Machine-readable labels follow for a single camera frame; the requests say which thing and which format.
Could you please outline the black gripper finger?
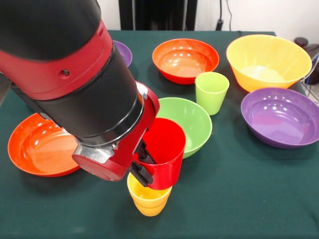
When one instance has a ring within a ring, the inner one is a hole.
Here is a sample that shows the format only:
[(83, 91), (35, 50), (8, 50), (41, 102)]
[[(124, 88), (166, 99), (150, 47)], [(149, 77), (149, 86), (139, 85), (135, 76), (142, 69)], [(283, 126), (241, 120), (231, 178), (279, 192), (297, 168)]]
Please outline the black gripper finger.
[(135, 153), (138, 155), (138, 160), (147, 164), (156, 164), (155, 160), (147, 150), (146, 143), (141, 140), (135, 149)]
[(129, 172), (142, 184), (144, 187), (148, 187), (153, 183), (152, 175), (142, 165), (132, 162), (129, 167)]

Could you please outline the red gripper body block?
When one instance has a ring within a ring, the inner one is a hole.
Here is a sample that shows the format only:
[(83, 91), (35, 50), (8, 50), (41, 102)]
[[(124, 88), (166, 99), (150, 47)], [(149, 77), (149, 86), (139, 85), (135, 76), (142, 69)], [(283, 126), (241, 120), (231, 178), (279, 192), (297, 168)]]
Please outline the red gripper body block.
[(89, 147), (78, 143), (73, 160), (87, 172), (107, 181), (120, 181), (134, 162), (137, 145), (154, 123), (160, 105), (157, 96), (146, 85), (136, 82), (143, 112), (134, 127), (116, 144)]

